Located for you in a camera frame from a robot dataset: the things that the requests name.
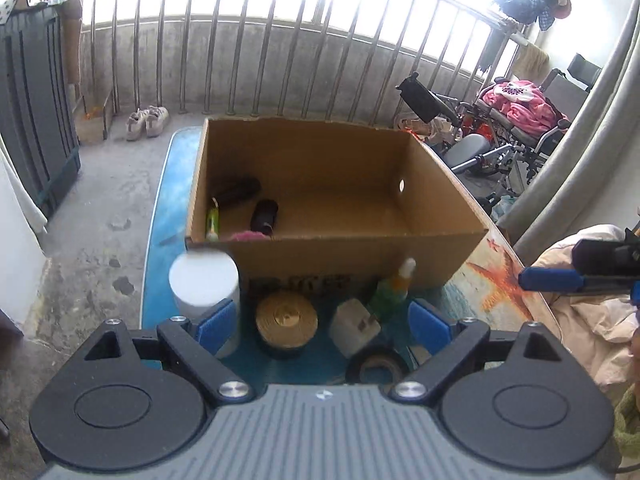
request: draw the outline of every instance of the roll of brown tape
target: roll of brown tape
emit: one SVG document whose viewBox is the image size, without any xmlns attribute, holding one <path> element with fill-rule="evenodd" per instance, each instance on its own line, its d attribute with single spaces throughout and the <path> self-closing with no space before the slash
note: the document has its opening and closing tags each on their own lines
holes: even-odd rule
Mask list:
<svg viewBox="0 0 640 480">
<path fill-rule="evenodd" d="M 288 290 L 274 292 L 256 308 L 260 337 L 277 350 L 298 350 L 318 329 L 318 315 L 304 296 Z"/>
</svg>

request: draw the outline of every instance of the gray ribbed plate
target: gray ribbed plate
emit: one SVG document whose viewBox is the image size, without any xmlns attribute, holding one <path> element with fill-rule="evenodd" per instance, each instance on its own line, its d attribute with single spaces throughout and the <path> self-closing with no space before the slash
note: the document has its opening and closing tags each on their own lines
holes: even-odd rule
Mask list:
<svg viewBox="0 0 640 480">
<path fill-rule="evenodd" d="M 91 477 L 56 466 L 41 480 Z M 174 459 L 100 478 L 479 480 L 541 475 L 478 462 L 443 436 L 430 411 L 391 402 L 375 386 L 271 385 L 254 402 L 220 408 L 201 439 Z M 586 466 L 553 478 L 605 477 Z"/>
</svg>

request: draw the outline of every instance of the starfish print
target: starfish print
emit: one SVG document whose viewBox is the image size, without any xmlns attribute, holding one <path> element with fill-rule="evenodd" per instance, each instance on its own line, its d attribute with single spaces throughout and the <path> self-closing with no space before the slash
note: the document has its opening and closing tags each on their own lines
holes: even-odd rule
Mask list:
<svg viewBox="0 0 640 480">
<path fill-rule="evenodd" d="M 507 302 L 514 304 L 525 319 L 533 319 L 524 303 L 524 295 L 527 293 L 518 284 L 517 271 L 507 251 L 502 249 L 502 266 L 499 269 L 485 269 L 472 262 L 467 265 L 492 284 L 492 291 L 482 300 L 482 310 L 489 312 L 498 303 Z"/>
<path fill-rule="evenodd" d="M 486 242 L 489 244 L 489 247 L 492 248 L 495 252 L 500 252 L 500 245 L 495 243 L 493 238 L 487 238 Z"/>
</svg>

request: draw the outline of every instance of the green fuzzy fabric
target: green fuzzy fabric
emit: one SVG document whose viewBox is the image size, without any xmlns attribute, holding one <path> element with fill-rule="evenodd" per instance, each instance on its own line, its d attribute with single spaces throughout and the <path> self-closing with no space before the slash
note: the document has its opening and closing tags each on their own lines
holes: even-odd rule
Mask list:
<svg viewBox="0 0 640 480">
<path fill-rule="evenodd" d="M 613 436 L 618 443 L 620 453 L 627 458 L 640 458 L 640 413 L 636 408 L 633 385 L 622 396 L 613 413 L 615 417 Z"/>
</svg>

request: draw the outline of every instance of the sneaker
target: sneaker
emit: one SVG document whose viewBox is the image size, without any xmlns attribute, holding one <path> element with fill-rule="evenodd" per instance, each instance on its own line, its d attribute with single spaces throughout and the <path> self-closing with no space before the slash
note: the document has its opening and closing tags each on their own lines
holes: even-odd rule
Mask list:
<svg viewBox="0 0 640 480">
<path fill-rule="evenodd" d="M 138 140 L 145 129 L 145 119 L 149 115 L 148 110 L 133 112 L 127 119 L 127 140 Z"/>
<path fill-rule="evenodd" d="M 164 124 L 169 120 L 169 112 L 163 106 L 150 106 L 146 116 L 146 136 L 157 137 L 162 133 Z"/>
</svg>

